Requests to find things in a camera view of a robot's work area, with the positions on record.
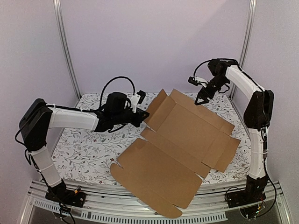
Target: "metal frame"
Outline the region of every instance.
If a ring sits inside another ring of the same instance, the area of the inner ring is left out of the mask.
[[[245,59],[246,59],[246,55],[247,55],[247,51],[248,51],[248,46],[249,46],[249,42],[250,42],[250,37],[251,37],[251,32],[252,32],[252,28],[253,28],[255,13],[256,13],[256,0],[250,0],[248,19],[247,19],[247,27],[246,27],[246,32],[245,32],[241,57],[240,57],[240,60],[239,60],[239,64],[240,64],[241,67],[243,67],[243,65],[245,63]],[[236,91],[237,91],[237,87],[236,87],[235,84],[233,84],[232,85],[232,90],[229,94],[229,98],[231,100],[234,99]]]
[[[69,189],[75,189],[75,181],[65,180]],[[278,211],[283,224],[291,224],[290,213],[280,187],[279,182],[274,182],[278,191]],[[224,201],[225,192],[230,187],[244,189],[246,181],[233,181],[220,184],[202,185],[191,201],[189,207],[184,210],[183,216],[171,223],[208,223],[195,222],[198,218],[214,217],[230,210]],[[170,221],[153,211],[149,206],[132,195],[122,186],[113,185],[87,185],[82,183],[82,190],[87,193],[86,202],[83,208],[73,207],[73,215],[89,221],[100,223],[115,223],[114,219],[125,220],[126,223],[135,224],[168,224]],[[32,213],[33,206],[55,212],[58,203],[45,199],[47,187],[44,183],[32,181],[28,190],[25,211],[21,216],[21,224],[27,224]],[[274,198],[274,189],[270,183],[265,188],[266,201]]]
[[[73,64],[71,62],[71,55],[70,55],[69,47],[68,47],[67,40],[66,40],[60,0],[53,0],[53,2],[54,2],[54,10],[55,10],[56,21],[57,21],[57,25],[58,25],[59,36],[60,36],[62,48],[63,48],[63,51],[64,51],[64,57],[65,57],[66,65],[67,65],[69,75],[70,75],[70,78],[71,78],[71,84],[74,88],[76,97],[78,99],[80,99],[82,97],[82,94],[80,92],[79,85],[78,85],[78,82],[77,82],[77,78],[76,78],[76,75],[75,75],[75,71],[74,71],[74,68],[73,68]]]

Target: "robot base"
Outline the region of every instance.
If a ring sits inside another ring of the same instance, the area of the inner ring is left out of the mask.
[[[66,190],[67,195],[70,195],[73,193],[72,190]],[[76,195],[73,195],[69,198],[65,198],[64,200],[60,200],[66,205],[75,206],[79,208],[83,208],[84,202],[85,202],[86,194],[83,192],[78,192]],[[60,202],[56,196],[53,195],[52,192],[47,192],[46,199],[54,201],[54,202]]]
[[[246,199],[245,194],[246,194],[245,190],[227,193],[228,207],[234,208],[234,207],[243,206],[246,204],[256,203],[256,202],[261,201],[261,199],[263,199],[263,200],[266,199],[265,193],[261,193],[260,197],[258,197],[258,198],[253,197],[249,200],[248,199],[245,200]]]
[[[247,176],[246,189],[242,191],[229,192],[225,200],[229,208],[256,203],[266,199],[264,189],[267,186],[268,177],[264,176],[257,180]]]
[[[61,183],[57,186],[53,188],[48,187],[46,199],[82,208],[86,199],[86,194],[80,190],[81,186],[78,186],[75,190],[68,190],[64,181],[61,180]]]

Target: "vertical metal pole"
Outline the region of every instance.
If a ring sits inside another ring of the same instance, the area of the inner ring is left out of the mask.
[[[67,45],[65,29],[64,29],[64,23],[63,23],[62,12],[61,12],[60,0],[53,0],[53,1],[54,1],[54,9],[55,9],[56,21],[57,21],[57,25],[58,25],[59,36],[60,36],[62,48],[63,48],[63,51],[64,51],[64,57],[65,57],[66,65],[67,65],[69,75],[70,75],[70,78],[71,78],[71,84],[74,88],[76,97],[78,99],[80,99],[82,94],[81,94],[80,89],[79,89],[77,78],[76,78],[74,68],[73,68],[73,65],[72,65],[72,62],[71,62],[71,55],[70,55],[70,52],[69,52],[69,47]]]
[[[256,12],[256,0],[250,0],[250,6],[249,6],[249,12],[248,12],[248,20],[247,20],[247,27],[245,32],[245,38],[243,42],[243,48],[241,52],[241,57],[239,60],[240,66],[243,67],[248,51],[249,41],[251,37],[253,22],[254,22],[254,16]],[[237,87],[235,84],[232,85],[232,91],[230,92],[229,98],[231,100],[234,99],[235,93],[237,91]]]

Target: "work surface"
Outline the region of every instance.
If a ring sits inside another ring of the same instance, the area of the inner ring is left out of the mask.
[[[157,94],[147,93],[139,107],[146,109]],[[186,95],[195,99],[197,93],[186,93]],[[100,94],[85,94],[77,108],[97,109],[99,104]],[[240,139],[241,143],[226,172],[211,170],[203,180],[203,184],[245,179],[250,167],[250,140],[244,126],[224,94],[216,94],[205,107],[235,125],[231,136]],[[136,138],[140,137],[145,127],[145,123],[142,123],[139,128],[129,124],[114,133],[92,133],[83,129],[66,128],[53,152],[52,159],[64,179],[90,184],[118,185],[119,183],[110,174],[110,165]]]

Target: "cardboard flap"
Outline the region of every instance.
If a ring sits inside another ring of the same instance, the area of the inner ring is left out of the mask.
[[[160,103],[160,106],[158,108],[155,108],[154,113],[152,113],[152,115],[145,120],[145,123],[148,124],[153,130],[157,131],[175,105],[176,102],[173,99],[171,99],[170,97],[166,97]]]
[[[135,140],[117,160],[132,178],[181,208],[188,207],[202,184],[193,171],[142,139]]]
[[[196,106],[194,104],[194,100],[190,97],[186,96],[185,94],[173,89],[170,97],[179,105],[183,106],[184,108],[188,109],[201,119],[205,120],[209,124],[216,127],[218,130],[221,130],[225,134],[230,135],[234,129],[234,125],[226,121],[225,119],[219,117],[216,113],[210,111],[209,109],[205,108],[204,106]]]
[[[225,172],[229,163],[233,160],[233,157],[235,156],[235,153],[238,149],[240,142],[241,141],[238,139],[234,139],[234,138],[229,139],[229,142],[227,143],[214,169],[219,170],[223,173]]]
[[[145,123],[147,123],[153,116],[153,114],[156,112],[156,110],[159,108],[161,103],[166,99],[167,94],[162,89],[159,94],[153,99],[153,101],[150,103],[148,109],[146,110],[149,112],[149,117],[145,119]]]
[[[208,175],[210,171],[208,166],[149,128],[145,128],[141,136],[198,175],[204,178]]]
[[[182,212],[174,205],[149,189],[142,182],[131,176],[130,173],[120,168],[117,164],[111,164],[110,172],[114,179],[116,179],[122,186],[132,192],[148,206],[158,211],[161,215],[168,218],[177,218],[182,215]]]
[[[205,158],[209,145],[219,132],[211,124],[178,104],[157,131],[159,135],[200,161]]]
[[[230,137],[222,132],[219,132],[218,136],[214,139],[210,145],[208,152],[202,161],[204,164],[211,168],[215,168],[216,164],[219,162],[221,155],[226,149],[227,144],[230,141]]]

